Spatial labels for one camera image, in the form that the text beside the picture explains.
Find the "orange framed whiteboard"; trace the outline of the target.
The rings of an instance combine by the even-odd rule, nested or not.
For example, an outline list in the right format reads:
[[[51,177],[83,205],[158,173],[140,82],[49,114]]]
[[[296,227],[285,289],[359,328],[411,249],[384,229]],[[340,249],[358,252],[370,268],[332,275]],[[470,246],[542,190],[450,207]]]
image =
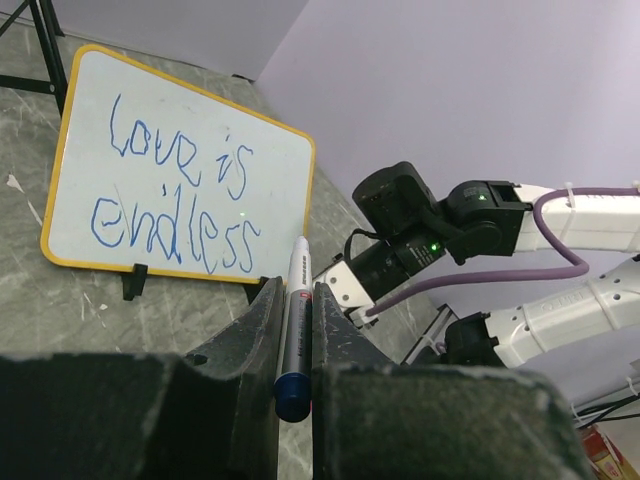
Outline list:
[[[53,264],[235,283],[308,229],[306,133],[99,45],[75,54],[40,247]]]

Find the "white marker pen body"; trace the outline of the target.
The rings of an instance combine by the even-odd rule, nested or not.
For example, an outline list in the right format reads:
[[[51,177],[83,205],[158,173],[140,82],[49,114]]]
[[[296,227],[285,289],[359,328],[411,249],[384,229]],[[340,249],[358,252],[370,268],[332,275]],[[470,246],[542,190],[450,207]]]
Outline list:
[[[294,243],[286,285],[279,376],[274,383],[275,412],[288,423],[298,423],[311,411],[312,278],[309,242]]]

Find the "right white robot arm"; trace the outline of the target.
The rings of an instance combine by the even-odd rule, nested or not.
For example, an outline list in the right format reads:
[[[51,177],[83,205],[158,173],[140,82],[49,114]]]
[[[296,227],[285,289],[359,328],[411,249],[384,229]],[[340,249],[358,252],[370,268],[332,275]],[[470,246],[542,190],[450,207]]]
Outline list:
[[[445,286],[580,278],[565,292],[450,324],[444,348],[423,348],[421,363],[515,368],[558,347],[639,322],[639,190],[558,190],[508,181],[471,180],[436,199],[414,166],[376,171],[354,190],[372,245],[344,260],[368,295],[374,317],[419,293]],[[415,282],[444,256],[510,257],[550,248],[554,268],[453,274]]]

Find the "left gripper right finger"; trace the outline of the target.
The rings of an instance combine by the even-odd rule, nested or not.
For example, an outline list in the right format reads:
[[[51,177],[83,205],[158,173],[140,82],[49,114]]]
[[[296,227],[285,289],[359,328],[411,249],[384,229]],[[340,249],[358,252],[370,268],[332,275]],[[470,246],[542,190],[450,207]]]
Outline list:
[[[317,479],[589,479],[569,408],[533,372],[400,366],[317,284],[312,317]]]

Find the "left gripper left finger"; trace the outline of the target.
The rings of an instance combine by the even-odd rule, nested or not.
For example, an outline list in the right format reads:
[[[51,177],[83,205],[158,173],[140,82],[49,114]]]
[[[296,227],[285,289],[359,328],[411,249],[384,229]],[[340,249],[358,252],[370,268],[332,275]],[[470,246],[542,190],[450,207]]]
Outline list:
[[[273,479],[280,278],[185,355],[5,353],[5,479]]]

